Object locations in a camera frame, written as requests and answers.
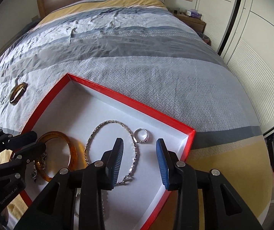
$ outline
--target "red object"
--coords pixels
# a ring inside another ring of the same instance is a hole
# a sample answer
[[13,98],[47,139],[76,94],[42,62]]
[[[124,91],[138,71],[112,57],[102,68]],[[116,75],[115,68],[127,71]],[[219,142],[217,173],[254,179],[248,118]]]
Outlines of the red object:
[[[48,92],[48,94],[43,98],[43,100],[39,103],[39,105],[37,106],[37,108],[35,109],[35,111],[33,112],[33,114],[31,115],[31,117],[29,118],[29,120],[27,121],[26,125],[24,126],[23,130],[21,133],[26,133],[29,132],[33,129],[34,125],[36,124],[37,120],[40,118],[40,116],[42,115],[42,113],[45,111],[45,109],[48,107],[48,105],[52,102],[52,100],[56,97],[56,95],[67,85],[67,83],[69,83],[70,81],[75,81],[78,82],[84,86],[87,86],[95,91],[98,91],[110,98],[113,98],[123,104],[126,104],[127,106],[130,106],[152,118],[155,118],[181,132],[183,132],[184,134],[188,135],[188,140],[186,142],[183,154],[180,158],[181,161],[185,161],[188,157],[188,153],[190,151],[194,136],[196,131],[173,119],[172,117],[169,117],[145,104],[142,104],[136,100],[133,100],[129,97],[126,97],[120,93],[117,93],[111,89],[108,89],[104,86],[101,86],[97,83],[94,83],[92,81],[86,80],[84,78],[78,77],[74,74],[71,73],[67,73],[64,77],[62,77],[56,84],[55,86]],[[147,221],[144,223],[144,225],[142,226],[141,230],[147,230],[151,224],[154,222],[154,220],[156,219],[156,217],[158,216],[159,212],[161,211],[162,207],[164,206],[164,204],[166,203],[169,195],[171,192],[169,191],[165,191],[162,198],[160,199],[160,201],[158,202],[158,204],[156,205],[155,209],[153,210],[153,212],[151,213],[151,215],[149,216],[149,218],[147,219]],[[24,202],[26,203],[27,206],[30,206],[32,203],[32,200],[30,199],[30,197],[28,196],[28,194],[26,193],[25,190],[23,190],[20,193],[22,199],[24,200]]]

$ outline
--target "yellow fabric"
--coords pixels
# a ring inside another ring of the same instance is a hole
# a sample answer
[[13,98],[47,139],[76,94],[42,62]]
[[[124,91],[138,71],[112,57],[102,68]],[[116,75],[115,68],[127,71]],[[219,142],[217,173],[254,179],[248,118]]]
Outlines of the yellow fabric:
[[[11,150],[2,151],[0,153],[0,164],[8,162],[11,157],[11,153]],[[12,214],[12,216],[19,220],[27,210],[27,205],[25,204],[21,196],[18,195],[9,203],[7,209]]]
[[[202,156],[215,149],[216,154]],[[252,137],[232,144],[192,150],[186,161],[194,169],[208,172],[215,168],[228,179],[256,217],[264,211],[271,200],[272,170],[268,150],[262,136]],[[202,193],[199,191],[200,230],[204,229]],[[156,218],[151,230],[173,228],[177,196],[171,193],[167,203]]]
[[43,25],[62,18],[70,14],[76,14],[83,11],[108,8],[108,7],[133,7],[133,6],[156,6],[165,8],[165,5],[159,0],[107,0],[102,2],[85,2],[66,7],[47,15],[38,25]]

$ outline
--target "chain bracelet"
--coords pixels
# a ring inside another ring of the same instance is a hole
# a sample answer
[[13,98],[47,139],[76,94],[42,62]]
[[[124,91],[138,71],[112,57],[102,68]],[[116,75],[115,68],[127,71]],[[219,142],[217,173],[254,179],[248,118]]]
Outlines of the chain bracelet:
[[135,157],[133,159],[133,164],[132,166],[130,167],[130,170],[128,172],[128,174],[126,176],[124,176],[124,178],[117,182],[116,185],[120,185],[120,184],[124,184],[126,182],[127,179],[129,179],[131,176],[132,176],[132,173],[133,173],[133,170],[134,170],[134,167],[135,167],[135,164],[136,164],[136,161],[137,161],[137,145],[134,141],[134,135],[132,133],[132,131],[124,124],[124,123],[121,123],[119,121],[116,121],[116,120],[107,120],[107,121],[104,121],[103,123],[100,123],[95,129],[94,131],[92,132],[92,134],[90,135],[86,145],[85,145],[85,149],[84,149],[84,159],[85,159],[85,162],[87,165],[89,165],[89,160],[88,160],[88,157],[87,157],[87,152],[89,152],[89,147],[90,147],[90,144],[91,144],[91,141],[92,141],[92,137],[94,136],[94,134],[104,125],[106,124],[109,124],[109,123],[117,123],[117,124],[120,124],[124,129],[126,129],[126,131],[130,134],[130,137],[132,138],[132,143],[134,145],[134,151],[135,151]]

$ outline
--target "amber bangle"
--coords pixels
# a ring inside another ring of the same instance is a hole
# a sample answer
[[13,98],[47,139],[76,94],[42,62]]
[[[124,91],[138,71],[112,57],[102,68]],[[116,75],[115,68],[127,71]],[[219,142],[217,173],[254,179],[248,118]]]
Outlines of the amber bangle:
[[23,82],[23,83],[19,84],[18,86],[16,86],[14,88],[13,92],[11,93],[11,96],[9,98],[9,102],[11,104],[17,104],[18,101],[23,96],[23,94],[25,93],[26,88],[27,88],[27,83],[25,83],[25,82]]
[[[37,143],[46,143],[47,141],[53,139],[53,138],[61,138],[65,140],[69,146],[70,150],[70,156],[69,156],[69,164],[68,169],[70,171],[74,171],[77,168],[77,160],[78,160],[78,154],[76,152],[75,146],[71,143],[69,137],[67,137],[64,133],[61,133],[59,131],[50,131],[45,134],[43,134],[38,140]],[[37,170],[38,174],[47,182],[52,180],[52,177],[49,177],[42,169],[39,158],[36,158],[34,161],[35,169]]]

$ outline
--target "bed sheet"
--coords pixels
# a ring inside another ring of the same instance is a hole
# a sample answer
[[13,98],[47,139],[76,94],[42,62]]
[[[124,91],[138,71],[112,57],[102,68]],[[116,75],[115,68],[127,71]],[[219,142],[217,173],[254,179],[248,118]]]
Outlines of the bed sheet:
[[[196,129],[187,162],[221,170],[262,221],[272,172],[254,108],[223,60],[163,0],[84,0],[46,16],[0,58],[0,101],[28,83],[17,105],[0,104],[0,128],[19,134],[65,73]],[[172,228],[174,198],[151,229]]]

